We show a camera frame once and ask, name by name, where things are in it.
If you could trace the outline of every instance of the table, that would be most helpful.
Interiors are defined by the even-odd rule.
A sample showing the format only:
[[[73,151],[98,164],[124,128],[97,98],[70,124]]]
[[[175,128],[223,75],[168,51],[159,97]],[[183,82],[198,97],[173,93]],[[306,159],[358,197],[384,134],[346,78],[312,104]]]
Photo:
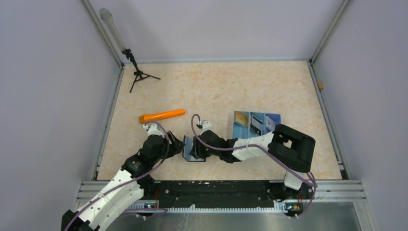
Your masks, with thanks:
[[[160,77],[137,82],[129,93],[134,67],[126,65],[98,180],[110,180],[142,147],[147,133],[142,114],[184,108],[186,114],[160,121],[178,139],[192,136],[191,116],[210,121],[213,131],[232,136],[234,111],[281,114],[282,123],[316,140],[311,171],[316,179],[341,179],[327,127],[306,61],[141,64]],[[269,157],[228,164],[217,157],[189,163],[181,154],[151,174],[156,180],[281,180],[285,170]]]

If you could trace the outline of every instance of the orange tube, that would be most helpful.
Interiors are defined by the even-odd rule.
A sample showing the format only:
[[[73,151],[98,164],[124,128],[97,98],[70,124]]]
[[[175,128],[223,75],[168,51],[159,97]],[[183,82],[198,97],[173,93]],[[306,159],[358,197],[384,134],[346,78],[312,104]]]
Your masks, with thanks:
[[[167,119],[175,116],[181,116],[185,114],[186,111],[184,109],[177,109],[173,111],[168,111],[168,112],[160,112],[156,114],[144,114],[139,116],[139,121],[141,124],[144,124],[148,121],[156,121],[156,120],[161,120],[161,119]]]

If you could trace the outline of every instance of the blue box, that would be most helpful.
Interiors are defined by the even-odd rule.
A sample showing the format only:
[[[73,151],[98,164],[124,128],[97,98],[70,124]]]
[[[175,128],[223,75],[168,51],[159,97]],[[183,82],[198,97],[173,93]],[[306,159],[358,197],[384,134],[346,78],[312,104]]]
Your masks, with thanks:
[[[281,124],[280,119],[280,114],[235,111],[232,138],[247,139],[265,135]]]

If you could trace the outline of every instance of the black tripod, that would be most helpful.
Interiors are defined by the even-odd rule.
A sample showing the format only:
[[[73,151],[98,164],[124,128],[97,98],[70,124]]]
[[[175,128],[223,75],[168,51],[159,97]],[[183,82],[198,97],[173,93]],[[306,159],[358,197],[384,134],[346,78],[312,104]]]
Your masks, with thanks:
[[[149,77],[156,78],[156,79],[160,80],[160,78],[158,78],[158,77],[151,76],[151,75],[148,75],[148,74],[143,73],[142,71],[140,71],[140,69],[138,68],[138,64],[136,63],[135,57],[133,57],[132,51],[130,49],[126,49],[126,50],[122,51],[122,54],[126,55],[126,58],[129,59],[136,68],[136,71],[133,72],[133,74],[135,75],[135,81],[133,81],[132,88],[130,88],[129,93],[132,93],[133,86],[135,85],[135,83],[137,81],[141,81],[141,80],[144,80],[144,79],[149,78]]]

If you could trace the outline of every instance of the wooden block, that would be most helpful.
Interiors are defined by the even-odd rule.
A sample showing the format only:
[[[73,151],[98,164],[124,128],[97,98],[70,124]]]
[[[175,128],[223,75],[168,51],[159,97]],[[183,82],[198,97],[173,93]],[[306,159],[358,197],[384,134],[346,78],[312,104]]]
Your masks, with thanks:
[[[323,90],[323,88],[324,88],[323,82],[318,80],[318,89]]]

